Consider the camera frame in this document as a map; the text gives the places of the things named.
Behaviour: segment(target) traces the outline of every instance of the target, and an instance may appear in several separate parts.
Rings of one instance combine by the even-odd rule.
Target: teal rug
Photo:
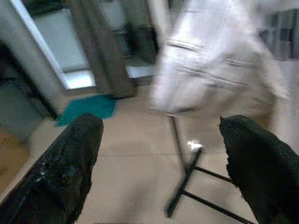
[[[77,99],[71,101],[62,115],[58,118],[56,126],[65,126],[84,113],[105,119],[113,115],[116,100],[104,95]]]

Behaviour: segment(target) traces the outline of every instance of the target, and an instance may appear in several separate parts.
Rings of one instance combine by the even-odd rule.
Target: black metal stand
[[[180,181],[179,185],[178,185],[178,188],[176,189],[172,199],[169,201],[169,203],[166,205],[166,208],[165,208],[165,213],[166,213],[166,216],[167,217],[172,217],[173,215],[173,212],[181,198],[182,195],[185,195],[187,197],[190,197],[198,202],[201,202],[207,206],[209,206],[210,208],[213,208],[235,220],[238,220],[239,222],[241,223],[245,223],[245,224],[254,224],[253,222],[249,221],[249,220],[246,220],[245,218],[242,218],[224,208],[221,208],[219,207],[218,205],[215,205],[209,201],[206,201],[205,199],[203,198],[200,198],[196,195],[193,195],[187,191],[185,191],[185,188],[193,174],[193,171],[194,170],[197,170],[197,171],[201,171],[201,172],[204,172],[206,174],[209,174],[211,176],[214,176],[214,177],[217,177],[219,179],[222,179],[224,181],[227,181],[229,183],[231,183],[231,180],[225,176],[221,176],[217,173],[214,173],[214,172],[211,172],[209,170],[206,170],[206,169],[203,169],[203,168],[200,168],[200,167],[197,167],[196,164],[197,164],[197,161],[199,159],[199,156],[202,152],[202,148],[198,149],[195,153],[195,155],[193,156],[192,158],[192,161],[187,164],[186,162],[186,159],[183,155],[183,152],[182,152],[182,146],[181,146],[181,141],[179,139],[179,133],[178,133],[178,125],[177,125],[177,117],[175,116],[170,116],[171,118],[171,123],[172,123],[172,127],[173,127],[173,135],[174,135],[174,138],[176,140],[176,143],[177,143],[177,148],[178,148],[178,155],[179,155],[179,158],[180,158],[180,162],[182,164],[182,168],[183,168],[183,172],[184,172],[184,178]]]

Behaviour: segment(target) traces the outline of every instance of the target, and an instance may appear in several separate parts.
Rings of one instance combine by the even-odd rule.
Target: tiled floor
[[[78,224],[237,224],[239,222],[182,197],[173,219],[164,217],[164,206],[180,179],[180,165],[171,135],[171,126],[161,113],[149,109],[148,86],[137,97],[118,102],[114,116],[104,121],[98,161],[93,168],[92,188]],[[210,128],[202,130],[203,123]],[[217,120],[182,119],[183,141],[200,139],[207,150],[199,166],[227,176],[222,139]],[[49,120],[35,131],[31,155],[0,200],[25,174],[33,162],[64,128]],[[256,220],[233,185],[195,173],[188,190],[255,223]]]

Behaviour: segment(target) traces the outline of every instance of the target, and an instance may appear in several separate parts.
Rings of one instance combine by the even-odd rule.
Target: worn black padding
[[[241,115],[221,118],[227,170],[260,224],[283,213],[299,224],[299,156],[274,134]]]
[[[74,120],[0,205],[0,224],[71,224],[91,187],[103,122]]]

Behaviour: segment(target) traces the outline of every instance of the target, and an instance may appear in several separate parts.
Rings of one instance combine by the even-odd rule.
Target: white cloth
[[[255,117],[286,98],[251,14],[240,0],[188,0],[159,55],[153,108]]]

